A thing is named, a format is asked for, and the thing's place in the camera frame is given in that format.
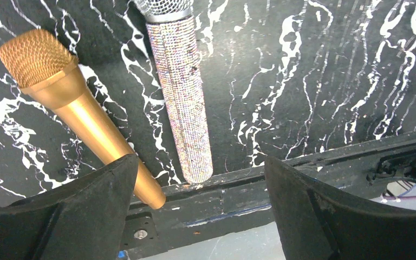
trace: microphone grille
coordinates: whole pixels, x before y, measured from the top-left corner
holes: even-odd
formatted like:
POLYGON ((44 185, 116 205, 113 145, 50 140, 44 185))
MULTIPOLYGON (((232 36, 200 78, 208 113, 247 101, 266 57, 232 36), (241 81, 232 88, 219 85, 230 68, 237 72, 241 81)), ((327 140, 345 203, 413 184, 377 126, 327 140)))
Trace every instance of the microphone grille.
POLYGON ((144 16, 166 15, 184 11, 191 7, 193 0, 134 0, 144 16))
POLYGON ((27 88, 55 75, 75 56, 51 33, 35 29, 2 45, 0 58, 20 88, 27 88))

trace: marble tabletop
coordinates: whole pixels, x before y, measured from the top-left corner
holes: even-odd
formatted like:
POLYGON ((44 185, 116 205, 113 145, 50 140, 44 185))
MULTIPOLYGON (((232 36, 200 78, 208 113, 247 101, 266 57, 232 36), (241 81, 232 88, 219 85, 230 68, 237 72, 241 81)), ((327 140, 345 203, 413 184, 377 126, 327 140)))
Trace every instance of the marble tabletop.
MULTIPOLYGON (((193 15, 215 174, 416 131, 416 0, 197 0, 193 15)), ((132 1, 0 1, 0 46, 33 28, 79 57, 159 183, 184 182, 132 1)), ((101 166, 0 61, 0 205, 101 166)))

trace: metal bolt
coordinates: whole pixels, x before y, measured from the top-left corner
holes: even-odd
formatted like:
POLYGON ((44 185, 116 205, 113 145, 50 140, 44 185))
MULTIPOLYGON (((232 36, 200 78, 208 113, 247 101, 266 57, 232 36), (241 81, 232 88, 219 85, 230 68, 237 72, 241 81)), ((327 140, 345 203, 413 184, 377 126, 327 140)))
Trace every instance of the metal bolt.
POLYGON ((147 231, 144 229, 138 230, 133 236, 137 239, 143 239, 147 237, 147 231))

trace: silver microphone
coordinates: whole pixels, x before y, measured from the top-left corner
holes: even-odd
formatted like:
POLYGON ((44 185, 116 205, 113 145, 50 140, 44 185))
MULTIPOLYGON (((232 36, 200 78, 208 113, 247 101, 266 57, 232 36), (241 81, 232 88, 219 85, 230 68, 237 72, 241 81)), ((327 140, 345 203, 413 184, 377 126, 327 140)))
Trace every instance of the silver microphone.
POLYGON ((184 178, 201 183, 213 174, 196 44, 193 0, 134 0, 146 27, 184 178))

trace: bedazzled microphone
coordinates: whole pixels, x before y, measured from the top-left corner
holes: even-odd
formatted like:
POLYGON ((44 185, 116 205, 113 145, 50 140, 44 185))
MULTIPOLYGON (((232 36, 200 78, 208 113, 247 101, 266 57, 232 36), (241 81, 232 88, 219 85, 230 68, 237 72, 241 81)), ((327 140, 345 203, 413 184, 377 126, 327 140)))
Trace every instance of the bedazzled microphone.
MULTIPOLYGON (((21 92, 57 114, 103 163, 134 153, 87 88, 77 57, 52 34, 25 32, 1 46, 0 58, 21 92)), ((133 192, 153 209, 165 203, 160 185, 141 160, 133 192)))
POLYGON ((192 0, 134 0, 147 32, 184 178, 201 183, 213 174, 200 77, 192 0))

